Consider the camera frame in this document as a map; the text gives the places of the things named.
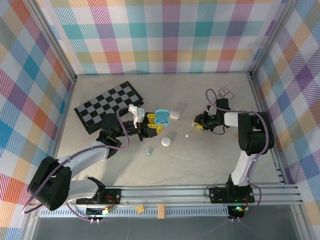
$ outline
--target colorful plaid wall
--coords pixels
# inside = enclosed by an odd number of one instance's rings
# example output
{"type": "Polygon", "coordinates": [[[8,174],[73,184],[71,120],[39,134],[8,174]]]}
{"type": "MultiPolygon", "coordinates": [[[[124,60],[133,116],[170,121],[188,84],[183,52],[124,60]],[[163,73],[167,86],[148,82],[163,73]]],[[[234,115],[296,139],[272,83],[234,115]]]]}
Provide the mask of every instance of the colorful plaid wall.
{"type": "Polygon", "coordinates": [[[247,72],[284,0],[38,0],[79,74],[247,72]]]}
{"type": "Polygon", "coordinates": [[[320,239],[320,1],[298,2],[257,83],[285,171],[320,239]]]}
{"type": "Polygon", "coordinates": [[[249,72],[251,72],[255,66],[255,64],[257,63],[257,60],[261,54],[261,51],[263,50],[263,48],[265,47],[269,37],[270,37],[270,34],[272,33],[272,31],[274,30],[275,26],[276,26],[276,22],[278,21],[286,3],[288,2],[288,0],[281,0],[281,3],[278,7],[278,9],[276,10],[276,13],[274,14],[273,18],[272,18],[272,21],[267,29],[267,31],[265,32],[265,35],[263,36],[263,39],[259,45],[259,48],[258,50],[255,52],[254,54],[254,57],[253,57],[253,61],[251,62],[251,65],[248,69],[249,72]]]}
{"type": "Polygon", "coordinates": [[[71,84],[23,0],[0,0],[0,240],[18,237],[28,183],[53,152],[71,84]]]}

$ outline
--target purple cable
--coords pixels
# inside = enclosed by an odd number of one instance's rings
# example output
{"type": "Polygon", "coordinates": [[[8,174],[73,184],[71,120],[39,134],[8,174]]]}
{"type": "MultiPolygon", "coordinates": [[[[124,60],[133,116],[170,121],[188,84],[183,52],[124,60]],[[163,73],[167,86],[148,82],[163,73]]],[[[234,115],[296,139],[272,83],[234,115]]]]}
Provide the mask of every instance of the purple cable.
{"type": "MultiPolygon", "coordinates": [[[[75,154],[73,154],[72,156],[70,156],[68,159],[64,160],[62,163],[60,163],[58,166],[56,166],[52,172],[50,172],[50,174],[46,177],[46,179],[41,183],[41,185],[38,187],[38,189],[35,191],[35,193],[30,197],[30,199],[27,201],[27,203],[24,205],[23,209],[22,209],[22,214],[25,215],[25,214],[28,214],[28,213],[31,213],[33,212],[34,210],[37,210],[38,208],[40,208],[42,206],[42,204],[39,204],[38,206],[26,211],[27,207],[30,205],[30,203],[35,199],[35,197],[39,194],[39,192],[44,188],[44,186],[46,185],[46,183],[50,180],[50,178],[56,173],[56,171],[59,170],[59,168],[61,168],[63,165],[65,165],[67,162],[69,162],[70,160],[72,160],[74,157],[82,154],[82,153],[85,153],[87,151],[90,151],[90,150],[93,150],[93,149],[100,149],[100,148],[110,148],[110,149],[126,149],[129,147],[130,145],[130,139],[129,139],[129,135],[128,135],[128,132],[125,128],[125,125],[123,124],[123,122],[121,121],[121,118],[120,118],[120,115],[119,115],[119,112],[123,109],[128,109],[129,107],[128,106],[124,106],[124,107],[121,107],[119,108],[117,111],[116,111],[116,117],[122,127],[122,130],[124,132],[124,135],[126,137],[126,140],[127,140],[127,145],[124,146],[124,147],[118,147],[118,146],[111,146],[111,145],[97,145],[97,146],[93,146],[93,147],[88,147],[86,149],[83,149],[81,151],[78,151],[76,152],[75,154]]],[[[80,216],[79,214],[77,214],[75,211],[71,210],[77,217],[81,218],[81,219],[86,219],[88,220],[87,218],[83,217],[83,216],[80,216]]]]}
{"type": "Polygon", "coordinates": [[[206,90],[206,92],[205,92],[205,97],[206,97],[207,101],[210,103],[210,105],[213,106],[214,108],[218,109],[218,110],[225,111],[225,112],[229,112],[229,113],[251,113],[251,114],[256,115],[256,116],[260,119],[260,121],[261,121],[261,123],[262,123],[262,125],[263,125],[263,128],[264,128],[264,132],[265,132],[265,145],[264,145],[264,148],[263,148],[263,150],[262,150],[261,152],[259,152],[259,153],[254,157],[254,161],[253,161],[252,164],[250,165],[249,171],[248,171],[247,174],[246,174],[246,179],[247,179],[248,184],[251,185],[251,186],[253,186],[254,188],[257,188],[257,189],[259,190],[259,200],[258,200],[255,208],[254,208],[247,216],[244,216],[244,217],[241,218],[242,220],[244,220],[244,219],[250,217],[250,216],[257,210],[257,208],[259,207],[259,205],[260,205],[260,203],[261,203],[261,200],[262,200],[262,191],[261,191],[261,188],[260,188],[259,186],[255,185],[255,184],[252,184],[252,183],[249,181],[249,176],[250,176],[250,172],[251,172],[251,170],[252,170],[252,168],[253,168],[256,160],[268,149],[268,146],[269,146],[269,131],[268,131],[268,127],[267,127],[267,124],[266,124],[265,120],[264,120],[264,119],[262,118],[262,116],[261,116],[259,113],[257,113],[256,111],[241,111],[241,110],[235,111],[235,110],[229,110],[229,109],[223,109],[223,108],[217,107],[215,104],[216,104],[216,102],[217,102],[218,96],[217,96],[216,92],[215,92],[213,89],[211,89],[211,88],[209,88],[209,89],[206,90]],[[212,103],[212,101],[210,101],[210,99],[209,99],[209,97],[208,97],[208,92],[209,92],[209,91],[211,91],[211,92],[214,93],[215,101],[214,101],[213,103],[212,103]]]}

